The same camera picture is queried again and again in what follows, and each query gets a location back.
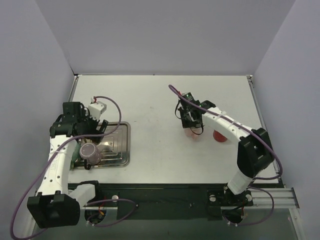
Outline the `pink faceted mug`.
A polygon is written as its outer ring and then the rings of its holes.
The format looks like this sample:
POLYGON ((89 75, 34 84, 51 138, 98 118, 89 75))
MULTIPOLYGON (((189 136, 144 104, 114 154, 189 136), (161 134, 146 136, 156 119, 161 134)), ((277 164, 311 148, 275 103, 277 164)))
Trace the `pink faceted mug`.
POLYGON ((184 133, 188 138, 197 140, 199 136, 203 133, 203 130, 201 128, 185 128, 184 133))

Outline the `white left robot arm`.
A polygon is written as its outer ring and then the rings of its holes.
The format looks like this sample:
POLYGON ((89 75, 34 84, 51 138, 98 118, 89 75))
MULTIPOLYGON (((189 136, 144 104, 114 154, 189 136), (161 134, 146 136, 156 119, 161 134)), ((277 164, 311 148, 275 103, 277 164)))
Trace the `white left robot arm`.
POLYGON ((94 143, 102 140, 108 121, 100 122, 107 106, 103 102, 92 102, 84 106, 81 102, 64 102, 63 113, 49 129, 50 165, 45 171, 36 196, 29 197, 27 208, 41 229, 75 226, 81 208, 87 203, 99 205, 103 193, 97 180, 82 181, 69 192, 68 179, 72 156, 77 152, 76 136, 89 135, 94 143))

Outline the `red mug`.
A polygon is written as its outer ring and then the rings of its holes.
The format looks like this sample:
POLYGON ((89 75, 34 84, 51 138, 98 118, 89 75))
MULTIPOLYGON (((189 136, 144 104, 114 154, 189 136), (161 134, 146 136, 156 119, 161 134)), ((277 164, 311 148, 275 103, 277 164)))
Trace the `red mug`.
POLYGON ((219 133, 216 130, 213 131, 213 138, 219 143, 224 143, 228 140, 225 136, 223 136, 221 133, 219 133))

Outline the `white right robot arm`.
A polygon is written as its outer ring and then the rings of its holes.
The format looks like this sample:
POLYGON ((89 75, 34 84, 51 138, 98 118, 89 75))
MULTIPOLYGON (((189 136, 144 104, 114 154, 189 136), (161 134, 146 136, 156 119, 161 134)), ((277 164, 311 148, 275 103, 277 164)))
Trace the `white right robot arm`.
POLYGON ((224 201, 234 205, 254 178, 274 161, 269 135, 263 128, 253 129, 239 123, 208 100, 189 100, 192 104, 180 99, 180 106, 175 107, 184 129, 197 135, 196 129, 203 131, 204 127, 209 127, 237 147, 237 169, 223 192, 224 201))

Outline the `lilac mug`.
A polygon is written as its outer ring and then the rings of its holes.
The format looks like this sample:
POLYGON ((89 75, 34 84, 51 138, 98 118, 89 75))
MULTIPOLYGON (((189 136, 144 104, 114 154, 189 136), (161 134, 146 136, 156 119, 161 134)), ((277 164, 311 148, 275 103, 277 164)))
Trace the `lilac mug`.
POLYGON ((85 143, 80 147, 79 154, 83 160, 92 166, 97 165, 102 160, 102 153, 94 143, 85 143))

